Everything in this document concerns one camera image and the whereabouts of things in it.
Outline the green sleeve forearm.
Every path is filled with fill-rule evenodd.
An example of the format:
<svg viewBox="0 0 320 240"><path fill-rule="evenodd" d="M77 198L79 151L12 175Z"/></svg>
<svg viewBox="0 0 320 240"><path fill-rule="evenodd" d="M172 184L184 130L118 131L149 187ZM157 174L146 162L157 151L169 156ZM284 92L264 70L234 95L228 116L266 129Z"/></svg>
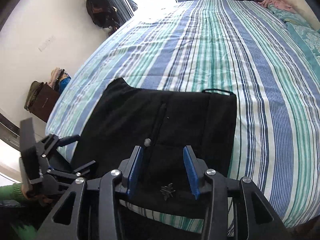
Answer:
<svg viewBox="0 0 320 240"><path fill-rule="evenodd" d="M28 198L23 192L22 183L14 183L0 187L0 200L14 200L17 202L25 202Z"/></svg>

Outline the person left hand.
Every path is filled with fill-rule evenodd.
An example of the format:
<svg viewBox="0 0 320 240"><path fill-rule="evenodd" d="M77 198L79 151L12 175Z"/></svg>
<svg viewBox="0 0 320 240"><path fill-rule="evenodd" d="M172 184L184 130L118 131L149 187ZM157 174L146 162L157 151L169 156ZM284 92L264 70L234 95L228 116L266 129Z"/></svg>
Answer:
<svg viewBox="0 0 320 240"><path fill-rule="evenodd" d="M38 201L41 205L52 204L54 201L53 199L46 197L44 194L34 193L31 189L29 189L29 186L24 184L21 186L21 192L26 200Z"/></svg>

